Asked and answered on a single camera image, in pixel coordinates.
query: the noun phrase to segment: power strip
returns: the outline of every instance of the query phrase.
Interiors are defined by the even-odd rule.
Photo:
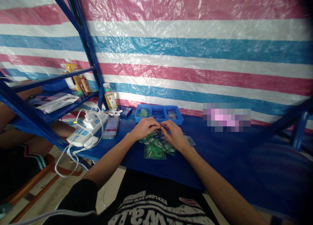
[[[95,119],[94,123],[96,124],[94,129],[88,129],[85,125],[83,125],[83,127],[89,130],[93,135],[101,128],[101,122],[99,118]],[[83,147],[84,143],[92,136],[90,132],[84,130],[83,128],[79,128],[66,140],[76,147]]]

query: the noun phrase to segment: shelf rack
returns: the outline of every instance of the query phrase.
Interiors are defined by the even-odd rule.
[[[64,0],[55,0],[55,1],[78,31],[90,64],[90,68],[77,70],[75,72],[58,75],[47,79],[36,80],[27,84],[18,85],[11,88],[7,86],[2,79],[0,79],[0,101],[6,104],[18,115],[18,117],[16,117],[10,124],[13,124],[17,129],[21,131],[42,136],[52,144],[59,147],[60,149],[64,149],[68,145],[68,143],[65,142],[59,135],[57,135],[57,133],[49,125],[57,121],[58,119],[62,118],[67,113],[71,112],[72,110],[79,107],[81,104],[95,96],[98,96],[98,106],[101,108],[103,103],[103,91],[104,91],[102,85],[104,81],[97,61],[95,49],[92,44],[92,39],[89,34],[87,22],[82,10],[80,0],[67,0],[70,9],[66,5]],[[75,75],[83,74],[86,72],[93,73],[99,91],[92,93],[88,97],[81,97],[75,103],[63,107],[50,114],[44,114],[40,110],[35,109],[31,105],[24,102],[17,95],[18,92],[42,86],[44,84],[49,84],[55,81],[60,81],[62,79],[73,77]],[[59,92],[71,93],[71,90],[67,88],[64,90],[59,90],[54,93],[44,92],[43,95],[52,96],[53,94]],[[80,158],[80,162],[83,163],[87,168],[90,168],[90,165],[88,165],[84,160],[82,160],[82,158]]]

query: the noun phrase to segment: tile floor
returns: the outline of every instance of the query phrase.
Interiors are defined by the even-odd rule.
[[[61,151],[58,151],[58,148],[54,147],[50,154],[52,154],[56,159],[59,158]],[[63,157],[60,161],[60,166],[67,168],[67,169],[73,169],[75,167],[75,164],[69,162],[68,157]],[[23,218],[20,220],[26,220],[33,218],[35,216],[38,216],[42,213],[54,210],[60,201],[64,198],[64,196],[69,192],[71,187],[78,182],[83,175],[86,173],[86,171],[83,171],[82,175],[79,177],[71,176],[69,178],[59,178],[52,186],[51,188],[36,202],[36,204],[23,216]],[[114,200],[118,192],[118,187],[116,185],[120,185],[121,181],[123,179],[123,176],[125,174],[125,170],[122,168],[118,168],[116,172],[113,174],[111,179],[105,184],[105,194],[104,194],[104,202],[107,206],[109,206]],[[41,180],[35,188],[31,190],[31,193],[34,195],[37,194],[41,188],[43,188],[49,180],[51,180],[55,174],[49,173],[43,180]],[[226,219],[223,217],[221,212],[218,210],[218,208],[215,206],[214,202],[210,198],[209,195],[203,195],[208,202],[209,206],[211,207],[212,211],[214,212],[217,220],[221,225],[229,225],[229,223],[226,221]],[[0,220],[0,225],[2,224],[8,224],[19,212],[20,210],[27,204],[28,201],[25,199],[22,199],[19,201],[15,207],[2,219]],[[98,198],[97,198],[97,212],[101,213],[105,206],[103,205],[103,190],[101,189],[98,192]],[[266,213],[262,213],[262,216],[266,219],[266,221],[270,221],[271,216]],[[40,225],[44,222],[45,219],[39,220],[36,223],[33,223],[33,225]],[[284,221],[284,225],[292,225],[294,223],[289,221]]]

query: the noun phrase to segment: black shorts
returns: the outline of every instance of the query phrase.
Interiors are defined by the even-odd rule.
[[[12,150],[0,150],[0,201],[18,190],[46,167],[41,155],[30,154],[29,146],[21,144]]]

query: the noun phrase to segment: white cable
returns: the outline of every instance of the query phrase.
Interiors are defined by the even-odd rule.
[[[84,110],[85,113],[87,113],[87,110],[86,110],[86,109],[81,109],[81,110],[78,112],[78,115],[77,115],[77,117],[76,117],[76,123],[77,123],[77,121],[78,121],[79,114],[81,113],[82,110]],[[98,114],[95,114],[95,113],[94,113],[94,115],[96,115],[96,116],[100,119],[100,124],[101,124],[101,137],[99,138],[98,142],[97,142],[95,145],[93,145],[92,147],[83,148],[83,149],[74,151],[73,153],[70,152],[70,149],[71,149],[71,147],[73,146],[73,145],[72,145],[73,140],[72,140],[72,142],[70,143],[70,145],[68,145],[68,146],[64,149],[64,151],[62,152],[61,156],[59,157],[59,159],[58,159],[58,161],[56,162],[55,167],[54,167],[55,172],[56,172],[58,175],[60,175],[61,177],[67,178],[67,177],[71,176],[71,175],[75,172],[75,170],[76,170],[76,168],[78,167],[78,165],[81,165],[82,167],[84,167],[85,170],[88,171],[88,169],[87,169],[83,164],[79,163],[79,159],[78,159],[78,156],[77,156],[76,154],[79,153],[79,152],[81,152],[81,151],[84,151],[84,150],[93,148],[93,147],[96,146],[96,145],[101,141],[101,139],[102,139],[102,136],[103,136],[102,120],[101,120],[101,117],[100,117]],[[90,132],[89,130],[87,130],[87,129],[85,129],[84,127],[80,126],[78,123],[77,123],[77,125],[78,125],[80,128],[82,128],[82,129],[88,131],[89,133],[91,133],[91,136],[92,136],[92,137],[94,136],[94,135],[92,134],[92,132]],[[62,174],[57,170],[57,165],[58,165],[60,159],[62,158],[62,156],[63,156],[65,150],[67,150],[67,155],[68,155],[74,162],[76,162],[76,167],[75,167],[75,169],[74,169],[69,175],[62,175]]]
[[[17,82],[17,81],[16,81],[16,80],[14,80],[13,78],[10,78],[10,77],[7,77],[7,76],[6,76],[6,77],[4,77],[4,76],[0,76],[0,78],[1,78],[1,79],[9,79],[9,80],[12,80],[12,81]]]
[[[50,216],[55,216],[55,215],[69,215],[69,216],[76,216],[76,217],[84,217],[84,216],[88,216],[91,214],[97,214],[96,211],[92,210],[89,212],[77,212],[77,211],[72,211],[72,210],[66,210],[66,209],[61,209],[61,210],[54,210],[54,211],[50,211],[44,214],[41,214],[37,217],[31,218],[29,220],[25,220],[25,221],[21,221],[21,222],[17,222],[17,223],[12,223],[12,225],[27,225],[27,224],[31,224],[33,222],[36,222],[44,217],[50,217]]]
[[[102,188],[103,188],[102,204],[105,206],[105,209],[106,209],[106,208],[107,208],[107,205],[104,203],[105,188],[104,188],[104,186],[103,186]]]
[[[54,166],[55,172],[56,172],[58,175],[60,175],[62,178],[68,178],[69,176],[71,176],[71,175],[75,172],[75,170],[77,169],[77,167],[78,167],[78,162],[77,162],[75,169],[74,169],[69,175],[63,175],[63,174],[61,174],[61,173],[58,171],[58,169],[57,169],[57,166],[58,166],[58,164],[59,164],[59,162],[60,162],[60,160],[61,160],[61,158],[62,158],[64,152],[65,152],[67,149],[70,149],[71,147],[72,147],[72,144],[68,145],[68,146],[63,150],[62,154],[60,155],[58,161],[56,162],[56,164],[55,164],[55,166]]]

